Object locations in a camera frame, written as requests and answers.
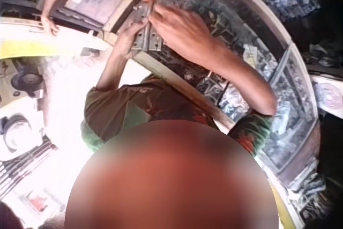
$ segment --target wooden frame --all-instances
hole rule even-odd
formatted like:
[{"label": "wooden frame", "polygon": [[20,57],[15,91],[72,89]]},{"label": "wooden frame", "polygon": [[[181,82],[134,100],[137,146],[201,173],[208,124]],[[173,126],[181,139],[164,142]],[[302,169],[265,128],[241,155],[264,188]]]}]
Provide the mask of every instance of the wooden frame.
[{"label": "wooden frame", "polygon": [[127,16],[129,16],[131,13],[133,7],[140,1],[141,0],[122,0],[107,22],[104,24],[102,30],[104,32],[116,33],[126,20]]}]

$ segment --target wooden board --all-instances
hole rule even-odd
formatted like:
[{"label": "wooden board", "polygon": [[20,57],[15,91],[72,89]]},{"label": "wooden board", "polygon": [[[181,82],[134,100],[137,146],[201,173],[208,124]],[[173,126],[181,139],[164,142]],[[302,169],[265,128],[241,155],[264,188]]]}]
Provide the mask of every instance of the wooden board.
[{"label": "wooden board", "polygon": [[78,55],[84,47],[106,50],[109,44],[87,33],[59,26],[57,36],[44,33],[39,21],[1,17],[0,59],[21,56]]}]

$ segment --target fingers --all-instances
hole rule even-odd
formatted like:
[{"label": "fingers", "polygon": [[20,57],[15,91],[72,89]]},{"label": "fingers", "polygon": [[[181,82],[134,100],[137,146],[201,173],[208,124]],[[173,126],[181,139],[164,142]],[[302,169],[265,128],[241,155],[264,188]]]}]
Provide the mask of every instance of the fingers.
[{"label": "fingers", "polygon": [[140,29],[142,29],[148,23],[148,19],[144,18],[142,21],[132,24],[123,33],[128,36],[134,36]]},{"label": "fingers", "polygon": [[163,17],[160,13],[152,12],[149,15],[149,21],[152,23],[152,25],[157,28],[159,25],[163,23]]},{"label": "fingers", "polygon": [[155,11],[157,13],[159,13],[161,16],[167,16],[167,15],[173,13],[174,9],[170,8],[168,6],[156,4],[155,5]]}]

